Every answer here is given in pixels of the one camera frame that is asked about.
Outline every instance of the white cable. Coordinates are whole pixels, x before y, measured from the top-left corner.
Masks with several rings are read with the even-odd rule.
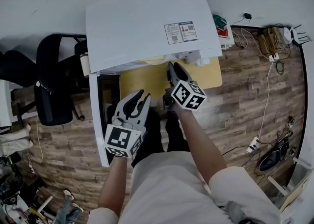
[[[284,46],[282,40],[280,40],[278,38],[278,35],[276,34],[275,35],[275,42],[276,42],[276,46],[277,46],[277,49],[280,49],[280,50],[284,50],[286,47]]]
[[[265,113],[266,113],[266,107],[267,107],[267,103],[268,103],[268,99],[269,99],[269,81],[268,81],[268,77],[269,77],[269,73],[270,73],[271,67],[272,67],[272,65],[273,65],[273,63],[274,63],[274,59],[275,59],[275,58],[273,58],[273,61],[271,62],[271,65],[270,65],[270,68],[269,68],[269,71],[268,71],[268,75],[267,75],[268,95],[267,95],[267,100],[266,100],[266,104],[265,104],[265,109],[264,109],[264,114],[263,114],[262,125],[261,125],[261,129],[260,129],[260,133],[259,133],[259,141],[260,141],[260,137],[261,137],[262,127],[263,127],[263,124],[264,124],[264,118],[265,118]]]
[[[36,116],[36,128],[37,128],[37,139],[38,139],[39,148],[40,148],[40,151],[41,151],[41,160],[38,161],[38,160],[37,160],[33,155],[31,155],[30,153],[28,153],[28,155],[31,156],[31,157],[33,158],[33,160],[35,160],[36,162],[42,163],[43,158],[44,158],[44,154],[43,154],[43,150],[42,150],[42,148],[41,148],[40,140],[39,140],[39,133],[38,133],[38,115]]]
[[[247,45],[248,45],[248,41],[247,41],[247,39],[245,38],[243,32],[242,32],[242,36],[243,36],[243,38],[246,40],[246,45],[245,45],[245,46],[242,45],[242,42],[241,42],[241,40],[240,40],[240,36],[239,36],[236,32],[234,32],[234,31],[232,31],[232,33],[234,33],[234,34],[237,35],[237,37],[239,38],[239,43],[240,43],[240,45],[241,45],[243,48],[246,48]]]
[[[263,56],[263,57],[265,57],[267,60],[269,60],[269,58],[266,57],[266,56],[264,56],[264,54],[260,51],[260,48],[259,48],[259,46],[258,46],[256,40],[254,39],[253,35],[252,35],[249,31],[247,31],[247,30],[245,30],[245,29],[243,29],[243,28],[241,28],[241,30],[244,30],[245,32],[247,32],[248,34],[250,34],[250,35],[252,36],[252,38],[253,38],[253,40],[254,40],[254,42],[255,42],[255,44],[256,44],[256,47],[257,47],[257,49],[259,50],[261,56]]]
[[[239,22],[243,21],[244,19],[245,19],[245,17],[243,17],[243,19],[242,19],[242,20],[240,20],[240,21],[237,21],[237,22],[233,23],[233,24],[232,24],[232,26],[233,26],[234,24],[237,24],[237,23],[239,23]]]

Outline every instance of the printer lid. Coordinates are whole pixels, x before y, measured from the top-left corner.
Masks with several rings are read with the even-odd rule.
[[[222,55],[206,0],[101,0],[86,8],[86,32],[91,73],[198,49]]]

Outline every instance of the white shirt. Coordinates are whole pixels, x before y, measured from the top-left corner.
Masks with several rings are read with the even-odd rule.
[[[131,198],[120,219],[98,208],[88,224],[232,224],[231,216],[239,214],[258,223],[280,223],[278,209],[244,168],[219,171],[208,187],[189,152],[165,152],[135,166]]]

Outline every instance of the black bag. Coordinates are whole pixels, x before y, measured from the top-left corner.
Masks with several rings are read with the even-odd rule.
[[[282,140],[276,143],[275,146],[261,158],[259,163],[260,171],[267,171],[284,159],[289,149],[289,138],[292,134],[293,132],[287,133]]]

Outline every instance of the wooden floor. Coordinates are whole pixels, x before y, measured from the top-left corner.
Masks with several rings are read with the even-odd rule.
[[[263,110],[267,98],[267,73],[271,63],[262,57],[251,36],[245,33],[249,41],[246,49],[233,46],[224,51],[219,58],[223,84],[221,87],[207,89],[207,103],[195,114],[208,137],[218,146],[222,153],[239,146],[248,145],[258,135]],[[290,147],[299,147],[304,118],[305,87],[301,55],[296,47],[292,48],[291,57],[284,61],[285,72],[279,75],[274,65],[269,74],[270,96],[261,134],[261,141],[275,143],[277,131],[282,131],[288,116],[295,118],[294,135],[290,139]],[[18,90],[16,97],[21,102],[32,101],[32,88]],[[39,138],[44,159],[41,164],[33,163],[36,173],[42,176],[48,188],[40,190],[40,198],[45,200],[49,195],[54,198],[48,205],[57,211],[62,205],[62,190],[69,189],[75,202],[85,209],[78,223],[86,223],[88,211],[97,207],[98,197],[108,169],[100,165],[97,151],[93,121],[90,109],[89,94],[74,97],[75,105],[86,120],[73,120],[69,124],[47,127],[38,123]],[[32,125],[31,139],[34,141],[32,151],[41,157],[37,132],[36,118],[26,120]],[[161,122],[163,144],[167,146],[165,122]],[[271,146],[260,146],[262,155]],[[241,166],[251,156],[246,148],[238,148],[224,156],[229,166]],[[267,195],[274,192],[267,176],[255,175],[254,169],[258,153],[245,165],[251,177],[259,183]],[[28,159],[19,167],[22,173],[28,173]],[[281,184],[286,183],[292,166],[291,157],[270,170]],[[128,168],[127,193],[130,192],[132,168]]]

